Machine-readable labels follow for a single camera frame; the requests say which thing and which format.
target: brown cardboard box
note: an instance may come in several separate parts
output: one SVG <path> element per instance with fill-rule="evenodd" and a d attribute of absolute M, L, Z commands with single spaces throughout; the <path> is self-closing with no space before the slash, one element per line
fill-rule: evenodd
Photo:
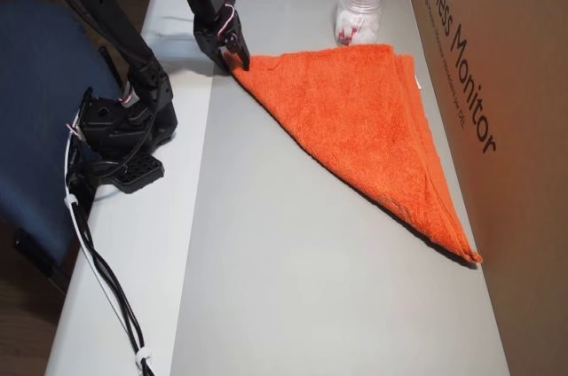
<path fill-rule="evenodd" d="M 568 374 L 568 0 L 412 0 L 512 375 Z"/>

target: black robotic arm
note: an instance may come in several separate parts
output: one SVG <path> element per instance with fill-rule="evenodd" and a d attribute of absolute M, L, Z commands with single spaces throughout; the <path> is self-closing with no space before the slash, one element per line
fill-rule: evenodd
<path fill-rule="evenodd" d="M 163 166 L 151 156 L 171 139 L 178 121 L 171 103 L 168 75 L 132 26 L 115 0 L 66 0 L 97 32 L 111 42 L 129 64 L 128 80 L 139 101 L 121 101 L 85 93 L 79 136 L 103 158 L 91 165 L 91 174 L 102 183 L 133 192 L 163 175 Z M 193 34 L 199 48 L 223 69 L 222 49 L 236 53 L 249 69 L 249 50 L 241 30 L 235 0 L 187 0 L 193 14 Z"/>

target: folded towel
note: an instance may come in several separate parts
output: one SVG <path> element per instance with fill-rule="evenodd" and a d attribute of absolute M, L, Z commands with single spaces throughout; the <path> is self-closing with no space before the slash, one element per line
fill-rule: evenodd
<path fill-rule="evenodd" d="M 482 262 L 455 213 L 410 56 L 361 45 L 229 58 L 241 86 L 347 184 L 468 262 Z"/>

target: clear plastic jar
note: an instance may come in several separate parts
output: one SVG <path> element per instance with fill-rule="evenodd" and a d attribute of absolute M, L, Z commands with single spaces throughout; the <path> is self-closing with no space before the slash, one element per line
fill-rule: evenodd
<path fill-rule="evenodd" d="M 339 0 L 335 40 L 341 45 L 377 43 L 384 0 Z"/>

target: blue chair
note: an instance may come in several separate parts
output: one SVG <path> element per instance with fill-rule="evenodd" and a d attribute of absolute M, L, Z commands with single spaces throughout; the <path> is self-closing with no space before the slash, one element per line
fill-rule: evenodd
<path fill-rule="evenodd" d="M 59 279 L 75 235 L 64 204 L 68 130 L 88 87 L 120 88 L 71 13 L 40 0 L 0 3 L 0 217 L 20 227 L 17 248 Z"/>

